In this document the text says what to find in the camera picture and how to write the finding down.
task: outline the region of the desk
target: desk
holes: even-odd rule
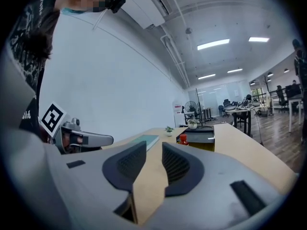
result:
[[[186,128],[175,128],[172,137],[165,135],[164,128],[153,128],[111,146],[123,145],[140,135],[159,135],[159,141],[147,152],[146,163],[133,184],[133,194],[139,224],[148,218],[163,203],[164,189],[168,186],[167,175],[162,165],[162,142],[175,143],[176,137]],[[279,158],[252,138],[229,124],[214,126],[215,152],[233,157],[253,171],[262,175],[283,195],[287,194],[296,180],[296,174]]]
[[[292,103],[298,102],[298,124],[301,125],[301,115],[302,115],[302,109],[301,109],[301,103],[302,103],[303,95],[297,94],[291,98],[288,99],[289,103],[289,132],[291,132],[291,126],[292,126]]]
[[[250,131],[251,131],[251,111],[247,110],[247,109],[243,109],[243,110],[225,110],[226,113],[228,114],[232,114],[234,116],[234,126],[236,128],[236,120],[237,120],[237,114],[238,113],[248,113],[248,136],[250,137]],[[246,118],[244,120],[244,134],[246,134]]]
[[[186,118],[192,118],[193,116],[195,116],[195,112],[186,112],[184,113]]]

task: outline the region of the black rubber pad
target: black rubber pad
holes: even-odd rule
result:
[[[245,181],[234,182],[231,183],[230,186],[250,216],[255,215],[266,207],[262,199]]]
[[[67,163],[67,166],[68,166],[68,168],[72,169],[74,167],[77,167],[77,166],[80,166],[80,165],[83,165],[83,164],[85,164],[85,162],[83,160],[77,160],[77,161],[74,161],[74,162]]]

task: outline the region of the wooden floor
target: wooden floor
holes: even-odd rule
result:
[[[216,121],[207,122],[207,125],[232,123],[233,117],[216,117]],[[258,117],[261,138],[265,148],[270,150],[295,173],[299,173],[305,159],[305,149],[301,145],[302,125],[298,125],[298,115],[292,118],[292,132],[289,133],[289,113],[275,112],[274,116]],[[244,124],[238,129],[243,131]],[[251,133],[253,139],[260,143],[259,127],[256,118],[252,119]]]

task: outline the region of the black t-shirt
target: black t-shirt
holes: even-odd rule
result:
[[[31,0],[18,18],[9,38],[9,48],[15,59],[15,64],[26,78],[26,82],[36,92],[27,110],[25,111],[20,128],[28,130],[41,137],[38,122],[39,91],[44,73],[45,60],[38,61],[37,57],[24,47],[27,35],[41,28],[48,21],[46,10],[54,9],[56,0]],[[56,23],[48,31],[53,34]]]
[[[292,84],[291,88],[292,88],[292,91],[293,91],[294,95],[302,93],[301,89],[299,88],[299,85],[296,84],[296,83]]]
[[[307,56],[304,49],[299,49],[294,59],[295,73],[300,78],[304,92],[307,92]]]

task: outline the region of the standing fan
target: standing fan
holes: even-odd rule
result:
[[[187,102],[185,109],[187,112],[194,112],[195,116],[197,115],[197,105],[195,102]]]

